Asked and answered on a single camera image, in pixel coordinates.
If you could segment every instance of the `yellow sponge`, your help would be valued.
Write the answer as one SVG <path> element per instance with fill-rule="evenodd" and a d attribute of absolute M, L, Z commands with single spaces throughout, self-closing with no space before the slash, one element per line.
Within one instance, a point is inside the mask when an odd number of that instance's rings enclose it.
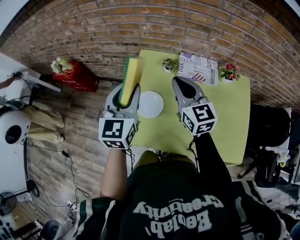
<path fill-rule="evenodd" d="M 140 83 L 144 69 L 144 58 L 127 58 L 125 65 L 124 81 L 119 95 L 119 103 L 127 106 L 135 86 Z"/>

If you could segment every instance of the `person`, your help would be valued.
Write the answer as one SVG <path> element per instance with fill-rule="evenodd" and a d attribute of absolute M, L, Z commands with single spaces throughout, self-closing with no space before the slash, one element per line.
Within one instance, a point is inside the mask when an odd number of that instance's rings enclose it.
<path fill-rule="evenodd" d="M 100 197 L 78 207 L 74 238 L 280 240 L 284 222 L 251 181 L 232 182 L 209 133 L 186 156 L 145 151 L 129 177 L 126 154 L 109 152 Z"/>
<path fill-rule="evenodd" d="M 0 82 L 0 89 L 7 88 L 14 81 L 20 80 L 18 76 L 12 76 L 4 82 Z M 53 113 L 48 111 L 39 110 L 37 107 L 32 105 L 23 106 L 18 101 L 13 101 L 12 104 L 17 105 L 21 108 L 21 111 L 28 115 L 31 125 L 28 132 L 28 137 L 36 140 L 45 140 L 51 143 L 60 143 L 64 141 L 64 137 L 55 130 L 48 129 L 41 126 L 41 124 L 52 124 L 59 128 L 63 128 L 64 121 L 61 113 Z"/>

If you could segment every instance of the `yellow tablecloth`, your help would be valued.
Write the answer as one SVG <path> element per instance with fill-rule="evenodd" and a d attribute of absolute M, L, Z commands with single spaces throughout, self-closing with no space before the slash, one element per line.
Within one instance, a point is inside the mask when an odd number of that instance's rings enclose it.
<path fill-rule="evenodd" d="M 145 58 L 140 83 L 141 91 L 143 93 L 152 90 L 159 93 L 164 100 L 164 110 L 153 119 L 146 119 L 139 115 L 141 123 L 132 144 L 192 156 L 187 148 L 193 136 L 175 115 L 178 112 L 172 87 L 175 73 L 168 74 L 160 66 L 164 59 L 178 59 L 179 55 L 141 50 L 140 56 Z M 200 84 L 200 86 L 216 109 L 218 121 L 210 133 L 219 154 L 226 165 L 240 164 L 244 156 L 249 126 L 249 79 L 241 75 L 238 82 L 219 81 L 218 86 L 207 84 Z"/>

